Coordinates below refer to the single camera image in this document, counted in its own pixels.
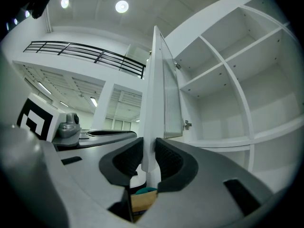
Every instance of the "metal railing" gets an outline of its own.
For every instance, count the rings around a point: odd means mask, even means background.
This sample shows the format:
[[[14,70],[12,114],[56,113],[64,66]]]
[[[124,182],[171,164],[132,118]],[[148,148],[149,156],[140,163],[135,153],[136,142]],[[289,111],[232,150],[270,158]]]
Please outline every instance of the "metal railing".
[[[126,71],[128,74],[140,76],[141,79],[143,78],[143,72],[146,67],[145,64],[112,51],[65,41],[32,41],[23,52],[81,57],[83,60],[92,61],[96,64],[119,68],[119,70]]]

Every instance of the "white pillar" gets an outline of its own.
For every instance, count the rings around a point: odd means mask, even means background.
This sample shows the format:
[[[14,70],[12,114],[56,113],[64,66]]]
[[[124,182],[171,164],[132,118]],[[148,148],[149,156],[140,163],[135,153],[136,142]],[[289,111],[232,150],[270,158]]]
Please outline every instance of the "white pillar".
[[[114,90],[114,83],[106,81],[101,91],[101,94],[99,96],[91,129],[101,130],[103,128],[105,123],[106,112],[108,110],[108,106],[111,100],[113,90]]]

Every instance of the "white shelving unit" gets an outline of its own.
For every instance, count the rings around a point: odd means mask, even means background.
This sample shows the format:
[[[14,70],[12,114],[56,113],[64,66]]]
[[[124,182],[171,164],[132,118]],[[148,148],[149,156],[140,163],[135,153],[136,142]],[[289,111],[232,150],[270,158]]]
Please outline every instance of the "white shelving unit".
[[[218,20],[175,58],[182,115],[192,123],[180,141],[225,155],[277,192],[304,144],[303,52],[274,0],[242,2],[223,1],[225,15],[219,3],[201,11]]]

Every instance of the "ceiling light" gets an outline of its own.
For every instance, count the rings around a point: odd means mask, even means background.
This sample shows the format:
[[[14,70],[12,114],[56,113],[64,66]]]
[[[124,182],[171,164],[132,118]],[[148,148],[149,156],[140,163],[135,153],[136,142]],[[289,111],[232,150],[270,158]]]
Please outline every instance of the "ceiling light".
[[[68,7],[69,0],[61,0],[61,6],[66,9]]]
[[[28,18],[29,16],[30,16],[30,13],[29,13],[29,11],[26,10],[25,11],[25,17]]]
[[[60,103],[61,103],[62,105],[65,105],[66,107],[68,107],[68,105],[64,104],[62,101],[60,101]]]
[[[42,88],[44,88],[49,94],[52,94],[47,88],[44,87],[44,85],[43,85],[42,83],[38,82],[38,84],[40,84],[40,86],[41,86]]]
[[[91,97],[90,99],[91,99],[91,101],[93,102],[94,106],[95,106],[95,107],[97,107],[97,102],[96,102],[96,99],[95,99],[95,98],[93,98],[93,97]]]
[[[128,10],[128,8],[129,8],[129,4],[123,0],[116,3],[116,6],[115,6],[116,11],[119,13],[126,12]]]

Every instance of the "ceiling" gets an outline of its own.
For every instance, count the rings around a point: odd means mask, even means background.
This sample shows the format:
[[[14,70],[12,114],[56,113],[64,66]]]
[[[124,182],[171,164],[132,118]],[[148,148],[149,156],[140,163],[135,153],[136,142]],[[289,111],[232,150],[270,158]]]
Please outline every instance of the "ceiling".
[[[74,109],[94,113],[95,106],[90,97],[98,101],[103,89],[103,82],[96,83],[90,80],[83,80],[70,75],[58,72],[42,70],[34,66],[19,65],[26,79],[52,100],[62,101]],[[43,90],[38,82],[41,82],[51,93]],[[126,121],[139,119],[142,97],[123,90],[114,89],[107,110],[107,117]]]
[[[67,9],[61,7],[60,1],[51,0],[48,4],[54,30],[70,27],[75,31],[81,27],[93,34],[106,30],[152,43],[155,25],[167,36],[193,14],[218,0],[125,0],[129,3],[125,13],[115,10],[120,0],[70,0]]]

